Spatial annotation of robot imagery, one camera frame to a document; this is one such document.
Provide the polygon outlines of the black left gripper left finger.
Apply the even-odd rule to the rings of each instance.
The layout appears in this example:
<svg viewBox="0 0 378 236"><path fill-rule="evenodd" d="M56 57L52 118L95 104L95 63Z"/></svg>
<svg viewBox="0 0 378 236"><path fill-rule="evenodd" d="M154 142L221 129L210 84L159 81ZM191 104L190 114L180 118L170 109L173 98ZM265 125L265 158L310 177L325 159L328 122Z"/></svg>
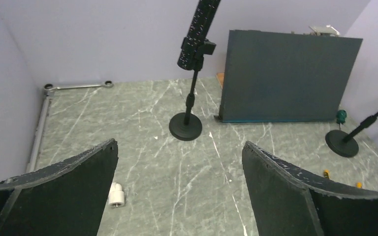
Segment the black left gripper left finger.
<svg viewBox="0 0 378 236"><path fill-rule="evenodd" d="M95 236L118 163L109 139L42 169L0 181L0 236Z"/></svg>

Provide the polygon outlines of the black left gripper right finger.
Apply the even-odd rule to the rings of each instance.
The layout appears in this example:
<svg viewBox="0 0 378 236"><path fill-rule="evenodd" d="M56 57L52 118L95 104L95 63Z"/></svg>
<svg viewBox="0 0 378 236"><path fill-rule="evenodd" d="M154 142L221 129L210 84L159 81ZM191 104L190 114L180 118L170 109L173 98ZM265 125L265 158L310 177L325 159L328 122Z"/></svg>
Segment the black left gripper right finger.
<svg viewBox="0 0 378 236"><path fill-rule="evenodd" d="M247 141L242 165L261 236L378 236L378 192L313 174Z"/></svg>

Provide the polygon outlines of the black round-base mic stand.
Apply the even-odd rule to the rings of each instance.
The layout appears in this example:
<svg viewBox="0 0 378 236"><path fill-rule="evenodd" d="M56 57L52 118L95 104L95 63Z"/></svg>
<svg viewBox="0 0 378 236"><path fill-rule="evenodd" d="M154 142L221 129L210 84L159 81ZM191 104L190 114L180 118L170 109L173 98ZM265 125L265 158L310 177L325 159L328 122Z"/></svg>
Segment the black round-base mic stand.
<svg viewBox="0 0 378 236"><path fill-rule="evenodd" d="M216 44L208 39L191 45L189 38L183 40L178 66L184 70L192 70L193 77L190 92L186 98L186 111L173 116L169 122L170 133L178 140L192 141L198 138L202 132L200 119L191 113L195 102L194 89L198 78L198 72L203 67L204 56L212 55Z"/></svg>

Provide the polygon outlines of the black silver-mesh microphone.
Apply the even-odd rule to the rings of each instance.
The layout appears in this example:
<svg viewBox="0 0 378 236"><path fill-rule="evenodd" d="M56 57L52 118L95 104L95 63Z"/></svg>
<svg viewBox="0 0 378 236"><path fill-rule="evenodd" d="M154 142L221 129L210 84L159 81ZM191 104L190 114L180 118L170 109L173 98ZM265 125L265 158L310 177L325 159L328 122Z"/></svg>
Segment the black silver-mesh microphone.
<svg viewBox="0 0 378 236"><path fill-rule="evenodd" d="M193 15L188 33L183 39L177 65L184 70L193 70L199 47L207 41L220 0L200 0Z"/></svg>

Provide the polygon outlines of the white pipe elbow fitting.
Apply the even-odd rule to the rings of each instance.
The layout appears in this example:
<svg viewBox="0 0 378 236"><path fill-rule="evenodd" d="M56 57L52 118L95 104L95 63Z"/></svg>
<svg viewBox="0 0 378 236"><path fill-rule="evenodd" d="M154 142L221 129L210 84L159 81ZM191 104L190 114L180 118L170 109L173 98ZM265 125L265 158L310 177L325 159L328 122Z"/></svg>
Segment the white pipe elbow fitting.
<svg viewBox="0 0 378 236"><path fill-rule="evenodd" d="M112 208L122 207L125 204L125 193L123 187L116 182L112 182L109 194L108 205Z"/></svg>

